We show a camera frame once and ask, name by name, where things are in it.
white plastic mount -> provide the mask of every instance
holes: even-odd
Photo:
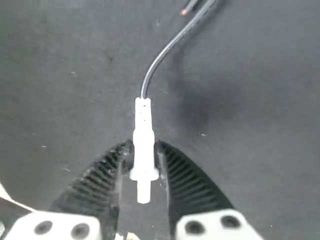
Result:
[[[263,240],[245,217],[233,209],[183,216],[176,225],[176,240]]]
[[[19,218],[5,240],[102,240],[99,220],[92,216],[36,211]]]
[[[130,178],[137,181],[137,202],[147,204],[151,198],[151,181],[157,180],[155,168],[155,133],[152,129],[151,100],[135,99],[135,129],[133,131],[134,164]]]

gray fabric surface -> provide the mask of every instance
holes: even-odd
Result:
[[[131,136],[139,85],[186,22],[184,4],[0,2],[0,180],[14,199],[47,208]],[[156,136],[194,159],[267,239],[320,239],[319,10],[319,0],[229,0],[149,89]],[[124,190],[134,202],[134,184]],[[161,235],[166,198],[153,194],[148,221],[133,224]]]

black wire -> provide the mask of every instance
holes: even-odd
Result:
[[[161,52],[156,56],[151,65],[146,72],[141,89],[140,98],[147,98],[148,87],[150,80],[155,73],[155,70],[165,58],[165,56],[170,52],[170,50],[199,22],[199,20],[206,14],[210,7],[217,0],[207,0],[204,5],[199,9],[199,11],[194,15],[194,17],[166,44],[166,46],[161,50]]]

copper wire tip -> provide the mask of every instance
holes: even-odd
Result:
[[[186,9],[182,9],[180,12],[180,15],[184,16],[188,13],[188,11]]]

white connector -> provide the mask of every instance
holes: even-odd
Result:
[[[151,198],[151,181],[159,177],[159,171],[155,168],[155,133],[152,129],[150,98],[135,99],[133,145],[134,163],[130,179],[137,181],[137,202],[147,204]]]

